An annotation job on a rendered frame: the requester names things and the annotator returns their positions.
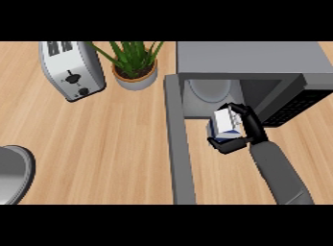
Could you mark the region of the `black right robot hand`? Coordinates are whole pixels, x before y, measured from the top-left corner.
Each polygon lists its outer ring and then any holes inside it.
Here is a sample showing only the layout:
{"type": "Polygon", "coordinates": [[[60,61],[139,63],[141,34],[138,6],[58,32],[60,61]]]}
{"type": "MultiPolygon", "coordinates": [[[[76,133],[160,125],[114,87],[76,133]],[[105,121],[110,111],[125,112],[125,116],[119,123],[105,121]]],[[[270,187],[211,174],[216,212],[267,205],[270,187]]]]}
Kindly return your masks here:
{"type": "Polygon", "coordinates": [[[257,144],[269,140],[263,124],[251,106],[237,103],[226,103],[220,107],[220,110],[231,110],[241,117],[241,122],[247,133],[247,136],[229,138],[223,141],[219,141],[217,136],[210,136],[207,138],[210,145],[222,154],[234,153],[247,146],[247,143],[257,144]]]}

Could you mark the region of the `white and blue milk carton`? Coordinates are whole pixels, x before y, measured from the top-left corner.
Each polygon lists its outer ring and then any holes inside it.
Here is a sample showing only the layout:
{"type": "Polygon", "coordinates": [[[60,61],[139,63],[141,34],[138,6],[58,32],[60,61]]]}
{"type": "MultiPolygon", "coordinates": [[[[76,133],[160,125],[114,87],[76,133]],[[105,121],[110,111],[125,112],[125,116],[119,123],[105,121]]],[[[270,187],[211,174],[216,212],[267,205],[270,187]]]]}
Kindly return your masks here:
{"type": "Polygon", "coordinates": [[[241,137],[241,117],[231,109],[213,113],[207,133],[219,141],[241,137]]]}

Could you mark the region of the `grey microwave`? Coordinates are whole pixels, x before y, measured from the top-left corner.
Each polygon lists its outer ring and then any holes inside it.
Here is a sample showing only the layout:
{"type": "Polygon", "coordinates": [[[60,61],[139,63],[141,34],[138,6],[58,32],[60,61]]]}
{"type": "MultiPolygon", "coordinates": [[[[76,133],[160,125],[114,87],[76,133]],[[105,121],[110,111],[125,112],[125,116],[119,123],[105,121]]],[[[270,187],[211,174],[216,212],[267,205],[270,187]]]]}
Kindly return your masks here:
{"type": "Polygon", "coordinates": [[[315,41],[179,41],[176,64],[189,119],[234,102],[276,128],[333,93],[333,66],[315,41]]]}

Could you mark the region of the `grey microwave door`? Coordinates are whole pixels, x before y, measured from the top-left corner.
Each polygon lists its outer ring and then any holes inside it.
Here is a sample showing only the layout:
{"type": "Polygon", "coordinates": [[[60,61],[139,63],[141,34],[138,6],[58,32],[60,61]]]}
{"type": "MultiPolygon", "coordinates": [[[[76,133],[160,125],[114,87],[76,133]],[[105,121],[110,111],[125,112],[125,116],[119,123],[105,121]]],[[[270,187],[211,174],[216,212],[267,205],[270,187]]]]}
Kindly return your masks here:
{"type": "Polygon", "coordinates": [[[166,75],[164,90],[173,203],[195,205],[197,193],[178,75],[166,75]]]}

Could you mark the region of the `green potted plant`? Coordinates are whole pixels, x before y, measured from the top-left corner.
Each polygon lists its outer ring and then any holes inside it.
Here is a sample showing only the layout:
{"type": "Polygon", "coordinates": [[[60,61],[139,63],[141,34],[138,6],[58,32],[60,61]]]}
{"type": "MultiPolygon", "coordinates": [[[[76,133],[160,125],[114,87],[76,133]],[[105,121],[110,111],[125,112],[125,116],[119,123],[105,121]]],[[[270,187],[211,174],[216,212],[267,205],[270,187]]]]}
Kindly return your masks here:
{"type": "Polygon", "coordinates": [[[154,42],[151,47],[144,41],[110,42],[116,57],[91,42],[92,49],[113,62],[113,73],[120,86],[132,91],[150,87],[158,78],[158,54],[164,42],[154,42]]]}

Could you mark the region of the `silver toaster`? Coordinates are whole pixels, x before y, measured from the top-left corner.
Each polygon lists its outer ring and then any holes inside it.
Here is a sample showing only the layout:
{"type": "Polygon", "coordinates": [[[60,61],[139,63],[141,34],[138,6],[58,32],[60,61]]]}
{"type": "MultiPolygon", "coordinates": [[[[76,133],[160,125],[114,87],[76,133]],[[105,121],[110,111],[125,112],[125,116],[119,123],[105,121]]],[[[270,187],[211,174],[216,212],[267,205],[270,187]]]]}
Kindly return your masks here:
{"type": "Polygon", "coordinates": [[[69,102],[107,88],[98,54],[85,41],[41,41],[39,59],[45,76],[69,102]]]}

